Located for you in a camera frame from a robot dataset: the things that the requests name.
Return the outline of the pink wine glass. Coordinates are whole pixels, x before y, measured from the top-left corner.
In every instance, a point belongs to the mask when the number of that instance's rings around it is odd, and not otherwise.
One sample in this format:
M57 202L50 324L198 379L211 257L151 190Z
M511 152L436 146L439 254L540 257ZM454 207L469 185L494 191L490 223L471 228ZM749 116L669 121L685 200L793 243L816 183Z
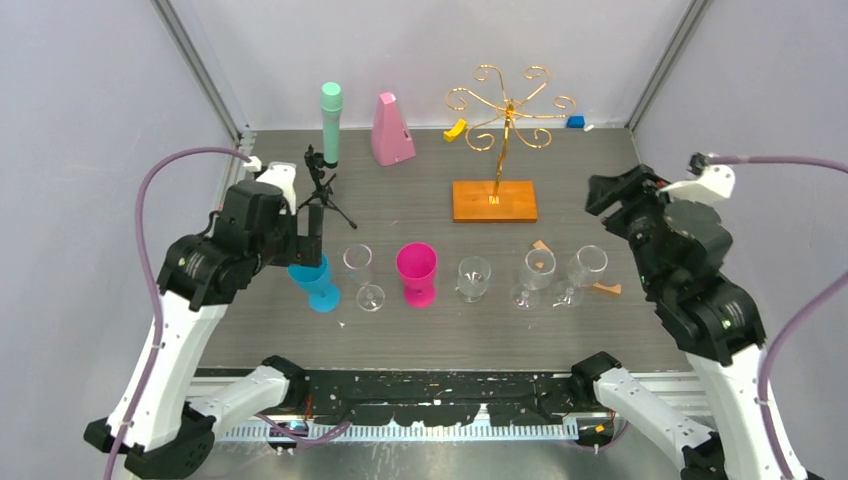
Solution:
M429 307L436 298L438 256L435 249L423 242L409 243L399 249L395 265L406 303L413 308Z

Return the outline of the clear flute glass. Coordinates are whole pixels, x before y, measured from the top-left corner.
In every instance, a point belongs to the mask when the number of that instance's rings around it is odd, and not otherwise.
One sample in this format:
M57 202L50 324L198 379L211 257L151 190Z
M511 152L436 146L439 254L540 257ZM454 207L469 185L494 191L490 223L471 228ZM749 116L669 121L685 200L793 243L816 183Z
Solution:
M365 244L348 247L343 262L351 279L359 286L356 294L358 306L366 312L377 312L385 303L384 290L374 282L374 256Z

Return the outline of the clear ribbed tumbler glass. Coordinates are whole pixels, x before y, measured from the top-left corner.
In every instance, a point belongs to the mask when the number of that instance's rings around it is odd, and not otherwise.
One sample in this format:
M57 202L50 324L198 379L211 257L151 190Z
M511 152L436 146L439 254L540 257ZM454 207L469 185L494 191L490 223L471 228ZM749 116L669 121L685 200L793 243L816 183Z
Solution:
M457 291L466 303L476 303L488 290L490 263L480 256L464 258L458 265Z

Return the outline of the clear wine glass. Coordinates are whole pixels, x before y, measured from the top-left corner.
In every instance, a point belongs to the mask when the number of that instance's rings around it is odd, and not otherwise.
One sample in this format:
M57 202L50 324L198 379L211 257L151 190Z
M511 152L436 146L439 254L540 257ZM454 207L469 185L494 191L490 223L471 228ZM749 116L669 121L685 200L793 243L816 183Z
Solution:
M525 256L519 271L519 283L510 291L512 304L519 309L533 309L540 292L551 283L557 266L555 255L544 248L534 248Z
M600 280L608 262L607 253L599 246L581 247L569 260L565 278L556 286L553 306L578 306L586 290Z

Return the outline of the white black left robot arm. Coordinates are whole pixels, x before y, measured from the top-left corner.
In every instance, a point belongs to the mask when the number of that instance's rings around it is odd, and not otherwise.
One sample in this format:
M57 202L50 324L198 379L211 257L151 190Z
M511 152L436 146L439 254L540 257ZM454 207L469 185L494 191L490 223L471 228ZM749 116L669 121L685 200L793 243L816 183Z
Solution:
M308 395L305 371L277 355L205 397L187 393L213 331L259 272L320 264L323 216L321 206L310 205L308 229L300 234L296 206L279 186L256 180L231 186L207 227L168 249L154 286L148 335L154 360L138 363L114 411L87 425L86 442L121 455L140 479L185 479L241 422L269 408L298 412Z

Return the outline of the blue wine glass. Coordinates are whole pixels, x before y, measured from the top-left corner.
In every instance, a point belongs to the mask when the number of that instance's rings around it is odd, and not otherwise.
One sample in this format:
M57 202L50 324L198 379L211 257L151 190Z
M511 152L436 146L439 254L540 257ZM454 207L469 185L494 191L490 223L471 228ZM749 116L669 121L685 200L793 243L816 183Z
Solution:
M309 307L318 313L333 311L341 301L339 288L333 282L332 269L326 254L317 267L291 265L289 277L308 296Z

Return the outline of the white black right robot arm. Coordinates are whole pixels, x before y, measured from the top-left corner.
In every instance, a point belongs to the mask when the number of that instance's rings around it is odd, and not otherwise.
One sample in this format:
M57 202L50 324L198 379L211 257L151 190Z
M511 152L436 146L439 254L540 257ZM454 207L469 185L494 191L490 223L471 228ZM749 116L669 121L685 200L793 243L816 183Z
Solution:
M766 401L758 307L721 271L733 239L714 206L734 185L725 165L699 166L677 182L639 165L590 177L585 204L628 242L646 299L698 376L714 426L670 406L606 352L573 365L571 397L584 410L614 411L684 479L808 479L777 408Z

